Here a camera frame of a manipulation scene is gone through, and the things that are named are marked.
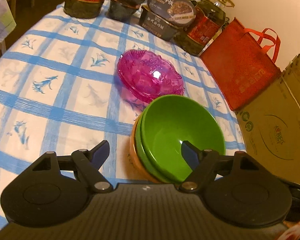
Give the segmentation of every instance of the cardboard box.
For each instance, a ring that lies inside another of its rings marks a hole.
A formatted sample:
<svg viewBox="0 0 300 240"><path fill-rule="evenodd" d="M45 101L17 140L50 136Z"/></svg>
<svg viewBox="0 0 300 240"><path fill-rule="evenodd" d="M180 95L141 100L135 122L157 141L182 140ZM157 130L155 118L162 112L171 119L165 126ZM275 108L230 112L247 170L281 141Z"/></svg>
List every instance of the cardboard box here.
<svg viewBox="0 0 300 240"><path fill-rule="evenodd" d="M279 79L238 111L237 119L247 153L274 175L300 184L298 66L300 57L293 60Z"/></svg>

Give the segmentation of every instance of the red bag handle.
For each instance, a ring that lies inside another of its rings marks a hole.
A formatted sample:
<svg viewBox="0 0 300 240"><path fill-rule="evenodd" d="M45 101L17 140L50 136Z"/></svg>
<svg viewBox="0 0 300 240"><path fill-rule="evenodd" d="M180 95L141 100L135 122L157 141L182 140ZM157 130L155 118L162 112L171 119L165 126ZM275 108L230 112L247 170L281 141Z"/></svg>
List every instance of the red bag handle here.
<svg viewBox="0 0 300 240"><path fill-rule="evenodd" d="M275 39L274 37L266 34L265 32L267 30L271 30L271 31L273 31L277 35L277 33L273 29L270 29L270 28L264 29L263 32L258 32L258 31L246 28L246 29L244 29L244 33L251 32L251 33L254 33L255 35L258 35L259 39L258 39L257 43L259 45L261 44L263 38L272 41L273 45L265 45L265 46L262 47L261 51L266 54L269 51L269 49L271 49L273 46L275 46L274 47L274 54L273 54L273 57L272 57L272 61L276 62L276 60L278 58L278 53L279 53L279 48L280 48L281 41L280 41L280 38L279 38L278 35L277 35L277 38Z"/></svg>

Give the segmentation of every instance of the purple bowl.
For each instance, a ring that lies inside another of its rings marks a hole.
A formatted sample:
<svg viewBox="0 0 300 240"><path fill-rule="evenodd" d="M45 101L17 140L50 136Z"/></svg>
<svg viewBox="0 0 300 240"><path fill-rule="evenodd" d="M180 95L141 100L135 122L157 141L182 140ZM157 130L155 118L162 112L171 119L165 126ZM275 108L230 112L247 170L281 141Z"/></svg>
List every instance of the purple bowl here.
<svg viewBox="0 0 300 240"><path fill-rule="evenodd" d="M127 50L119 59L117 72L127 89L143 102L168 94L183 95L183 80L174 66L149 50Z"/></svg>

